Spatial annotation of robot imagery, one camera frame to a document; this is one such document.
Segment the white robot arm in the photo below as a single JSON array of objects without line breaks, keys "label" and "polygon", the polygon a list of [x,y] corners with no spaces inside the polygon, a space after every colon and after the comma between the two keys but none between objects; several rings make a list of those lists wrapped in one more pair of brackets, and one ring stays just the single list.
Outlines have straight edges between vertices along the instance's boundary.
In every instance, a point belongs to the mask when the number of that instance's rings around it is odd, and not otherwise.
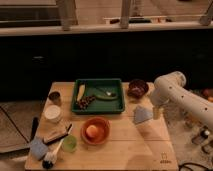
[{"label": "white robot arm", "polygon": [[213,103],[184,89],[186,77],[180,71],[159,76],[154,81],[154,90],[150,93],[154,118],[160,117],[163,105],[172,101],[180,108],[190,112],[211,131],[213,131]]}]

